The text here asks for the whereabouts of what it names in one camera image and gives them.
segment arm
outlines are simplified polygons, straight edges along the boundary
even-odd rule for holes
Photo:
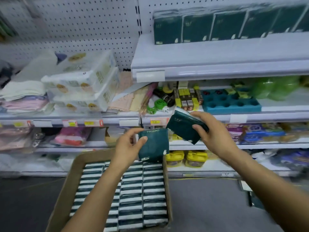
[[[121,176],[147,141],[147,137],[142,137],[132,145],[130,139],[143,130],[130,129],[118,139],[109,167],[61,232],[103,232]]]
[[[309,231],[309,196],[305,192],[240,150],[225,126],[211,114],[191,114],[209,127],[206,133],[201,126],[193,125],[207,148],[239,173],[284,231]]]

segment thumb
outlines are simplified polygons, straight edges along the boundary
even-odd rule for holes
[[[192,128],[200,135],[202,141],[205,143],[208,141],[208,134],[200,125],[192,125]]]
[[[133,146],[134,149],[136,149],[137,152],[139,152],[139,150],[142,148],[142,146],[147,142],[148,137],[144,136],[141,137],[137,143]]]

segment teal display tray with holes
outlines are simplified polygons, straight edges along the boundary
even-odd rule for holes
[[[249,91],[247,88],[236,90]],[[203,110],[213,115],[260,112],[262,108],[255,98],[240,98],[237,93],[229,95],[224,89],[202,90],[201,94]]]

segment floor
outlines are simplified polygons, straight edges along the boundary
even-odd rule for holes
[[[0,179],[0,231],[44,232],[64,178]],[[163,231],[282,232],[266,211],[249,207],[232,179],[170,180],[174,221]]]

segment forearm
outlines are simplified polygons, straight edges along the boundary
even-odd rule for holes
[[[232,153],[227,163],[243,177],[285,231],[309,231],[309,196],[246,152]]]
[[[62,232],[103,232],[122,172],[108,167]]]

